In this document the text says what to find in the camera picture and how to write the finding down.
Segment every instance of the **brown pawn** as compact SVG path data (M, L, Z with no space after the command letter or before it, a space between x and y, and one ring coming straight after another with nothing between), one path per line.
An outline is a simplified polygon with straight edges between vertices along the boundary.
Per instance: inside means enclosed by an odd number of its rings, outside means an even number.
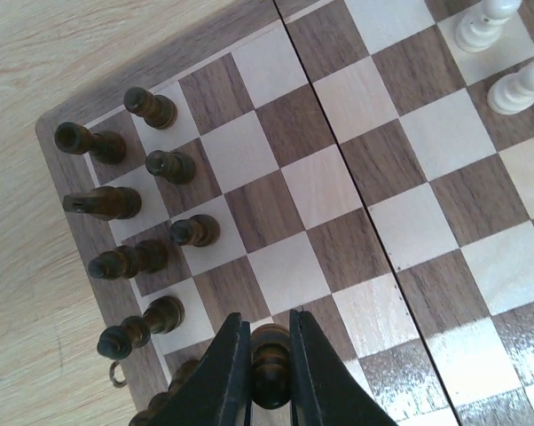
M265 324L251 335L252 399L267 410L291 398L291 336L278 324Z
M145 166L153 176L165 178L171 184L185 185L196 176L192 157L175 151L153 151L146 156Z
M220 224L208 215L177 220L170 227L170 239L179 246L206 247L220 238Z
M91 277L102 280L133 278L138 273L154 273L167 265L167 247L157 240L145 240L135 247L120 246L100 254L88 264Z
M110 359L125 359L134 349L149 343L151 335L171 332L184 318L185 308L176 297L156 299L143 317L128 317L121 325L106 328L99 337L98 353Z
M125 158L125 141L117 133L102 130L91 134L74 122L63 122L54 133L56 147L68 154L90 155L98 162L117 164Z
M141 87L131 87L123 96L123 105L132 114L145 119L147 125L167 129L177 119L177 106L162 95L153 95Z
M142 206L141 196L131 188L100 186L88 193L71 193L62 201L64 211L85 213L101 220L129 219Z
M129 426L146 426L149 424L149 421L153 419L159 413L164 406L167 405L169 400L175 396L178 390L188 381L196 367L198 366L199 361L193 359L186 361L180 368L175 372L175 376L170 382L169 390L167 392L157 393L154 397L151 398L149 406L145 411L139 412L135 417L133 417L129 423Z

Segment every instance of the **white chess piece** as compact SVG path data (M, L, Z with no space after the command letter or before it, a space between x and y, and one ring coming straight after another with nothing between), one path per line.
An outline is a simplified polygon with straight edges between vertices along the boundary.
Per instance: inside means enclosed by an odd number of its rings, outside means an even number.
M488 105L498 114L517 114L533 104L534 61L517 73L501 77L488 92Z
M498 41L503 25L521 5L522 0L482 0L456 27L456 44L470 53L485 51Z

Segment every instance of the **chess piece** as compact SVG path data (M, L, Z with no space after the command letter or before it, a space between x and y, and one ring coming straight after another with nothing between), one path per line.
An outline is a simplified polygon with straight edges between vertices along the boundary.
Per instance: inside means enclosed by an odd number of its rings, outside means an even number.
M120 246L101 253L88 264L91 277L103 280L133 278L138 273L154 273L167 265L166 246L157 240L145 240L135 247Z
M157 393L152 397L147 409L137 413L137 415L131 419L129 426L146 426L148 422L167 405L169 400L176 395L178 390L190 378L198 364L199 362L197 360L192 359L180 366L175 372L172 382L170 382L169 390Z
M141 196L131 188L100 186L88 193L71 193L62 201L64 211L86 213L101 220L129 219L142 206Z
M177 220L170 227L170 238L179 246L206 247L220 237L220 224L208 215Z
M153 176L165 178L177 185L189 183L196 175L196 165L192 157L178 151L153 151L146 156L145 166Z
M291 398L291 337L278 324L265 324L251 334L252 399L267 410Z
M498 114L517 114L533 104L534 61L517 73L501 77L488 92L488 105Z
M125 141L117 133L102 130L91 134L85 127L74 122L63 122L54 133L56 147L68 154L91 157L105 164L117 164L125 158Z
M149 304L143 317L132 316L119 326L106 328L98 342L98 353L110 359L125 359L145 346L154 334L166 334L180 326L185 308L176 297L164 296Z
M482 0L456 27L456 44L470 53L485 51L498 41L503 26L521 5L522 0Z
M125 92L123 105L132 114L145 119L148 126L158 130L167 129L177 119L177 106L162 95L153 95L140 87L131 87Z

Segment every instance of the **chessboard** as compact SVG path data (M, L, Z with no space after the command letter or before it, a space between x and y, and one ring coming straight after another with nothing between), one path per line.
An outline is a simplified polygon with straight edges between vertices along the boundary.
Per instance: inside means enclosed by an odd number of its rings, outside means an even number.
M40 118L60 199L111 185L143 200L127 220L67 214L84 264L168 244L163 271L90 278L108 326L160 296L185 306L122 361L139 410L230 312L253 329L303 308L399 424L534 425L534 106L504 116L486 101L534 60L534 0L470 54L453 34L475 3L238 1ZM130 114L132 86L172 99L175 124ZM121 134L125 161L60 152L66 121ZM196 178L150 175L157 149L189 154ZM194 214L220 239L175 246L171 222ZM287 408L255 424L289 424Z

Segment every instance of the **brown square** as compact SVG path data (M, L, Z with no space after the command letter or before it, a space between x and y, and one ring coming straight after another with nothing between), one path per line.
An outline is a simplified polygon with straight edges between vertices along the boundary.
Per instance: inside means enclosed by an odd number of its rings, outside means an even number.
M349 140L342 151L368 206L427 182L398 120Z
M96 162L93 158L91 159L96 175L98 175L99 184L105 185L107 182L111 182L145 164L146 154L131 114L128 111L121 111L90 129L92 133L102 130L114 131L121 135L127 147L125 158L119 164L103 164Z
M425 337L490 316L460 250L397 274Z
M374 54L373 61L400 115L465 87L437 26Z
M318 0L275 0L279 12L283 18L300 12L305 7L315 4Z
M169 366L170 373L174 376L175 372L182 366L186 361L192 361L197 359L200 361L206 351L208 350L209 345L214 339L208 339L204 342L193 344L187 348L181 349L179 351L167 353L164 356L164 360Z
M248 253L304 231L280 170L225 195Z
M201 135L253 110L231 54L186 76L180 87Z
M498 155L440 177L431 186L461 247L529 220Z
M333 292L390 272L364 209L309 229L307 234Z
M421 340L362 358L375 401L399 422L448 405Z
M155 273L141 272L135 277L141 296L150 295L155 291L162 290L191 277L190 268L186 263L182 249L177 244L174 244L169 237L169 228L170 222L166 221L123 241L124 245L134 246L144 240L158 240L166 245L169 252L169 262L162 271Z
M257 109L279 167L334 143L314 91L307 84Z
M194 282L215 333L232 312L249 322L270 315L247 256L196 275Z
M534 426L534 411L523 389L458 406L456 411L467 426Z
M524 386L534 383L534 303L493 318L509 358Z
M342 321L342 316L332 296L322 297L297 308L309 311L314 315L328 342L330 342L342 361L357 358L354 346ZM279 313L273 317L273 322L288 328L288 315L289 311Z
M502 76L516 73L532 60L526 60L467 88L491 141L498 151L534 138L534 105L519 114L497 114L491 110L488 102L486 102L488 91Z
M222 194L199 139L181 146L177 151L192 157L196 164L196 176L186 185L174 185L161 177L155 178L170 217L193 209Z
M478 3L478 0L425 0L425 3L435 21L439 22Z
M302 64L313 82L368 55L343 0L333 0L287 27Z

